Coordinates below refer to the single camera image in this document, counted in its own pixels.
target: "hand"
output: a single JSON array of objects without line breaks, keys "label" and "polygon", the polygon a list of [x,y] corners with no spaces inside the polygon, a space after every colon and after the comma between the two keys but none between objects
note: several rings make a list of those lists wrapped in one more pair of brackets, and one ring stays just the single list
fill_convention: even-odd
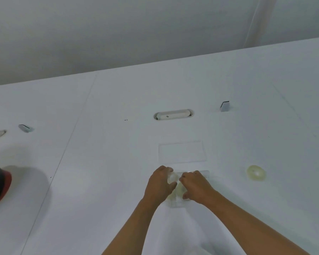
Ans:
[{"label": "hand", "polygon": [[170,167],[158,167],[150,176],[143,199],[156,206],[165,201],[177,185],[176,182],[168,184],[168,174],[172,171]]},{"label": "hand", "polygon": [[180,182],[187,189],[187,192],[183,194],[184,200],[191,199],[197,203],[206,205],[206,202],[216,193],[199,171],[183,173]]}]

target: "red trim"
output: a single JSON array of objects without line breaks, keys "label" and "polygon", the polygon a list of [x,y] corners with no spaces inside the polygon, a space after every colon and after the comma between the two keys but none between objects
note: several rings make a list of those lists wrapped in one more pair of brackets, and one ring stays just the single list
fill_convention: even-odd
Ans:
[{"label": "red trim", "polygon": [[2,192],[0,194],[0,200],[6,195],[6,193],[9,190],[9,187],[12,183],[12,175],[10,172],[3,170],[4,176],[5,176],[5,183],[4,183],[4,188],[2,189]]}]

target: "transparent plastic container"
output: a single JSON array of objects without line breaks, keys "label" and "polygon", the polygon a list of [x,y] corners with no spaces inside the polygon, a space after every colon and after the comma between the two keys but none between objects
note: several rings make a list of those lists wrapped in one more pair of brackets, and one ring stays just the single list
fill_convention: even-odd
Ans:
[{"label": "transparent plastic container", "polygon": [[[168,176],[168,183],[177,182],[177,186],[169,195],[165,201],[165,204],[169,207],[176,208],[176,207],[184,207],[184,203],[190,201],[190,199],[184,200],[182,198],[183,194],[187,191],[187,189],[183,186],[183,184],[179,181],[179,178],[182,176],[184,172],[172,172]],[[200,171],[200,173],[208,180],[209,178],[209,171]]]}]

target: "forearm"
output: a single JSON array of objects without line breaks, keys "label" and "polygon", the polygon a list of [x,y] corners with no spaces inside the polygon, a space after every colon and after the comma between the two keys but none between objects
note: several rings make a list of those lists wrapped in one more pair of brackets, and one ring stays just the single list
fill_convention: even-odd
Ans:
[{"label": "forearm", "polygon": [[204,205],[221,220],[247,255],[308,254],[216,191]]},{"label": "forearm", "polygon": [[157,205],[141,200],[102,255],[141,255],[145,236]]}]

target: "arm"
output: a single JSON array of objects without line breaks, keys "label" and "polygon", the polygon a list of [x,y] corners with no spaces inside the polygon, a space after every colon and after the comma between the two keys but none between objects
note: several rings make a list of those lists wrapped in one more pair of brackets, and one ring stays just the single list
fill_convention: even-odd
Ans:
[{"label": "arm", "polygon": [[215,191],[199,171],[183,173],[180,182],[191,199],[206,206],[231,232],[247,255],[309,255],[259,219]]},{"label": "arm", "polygon": [[177,183],[167,182],[168,173],[172,171],[172,168],[165,166],[154,171],[144,197],[102,255],[141,255],[152,216],[176,188]]}]

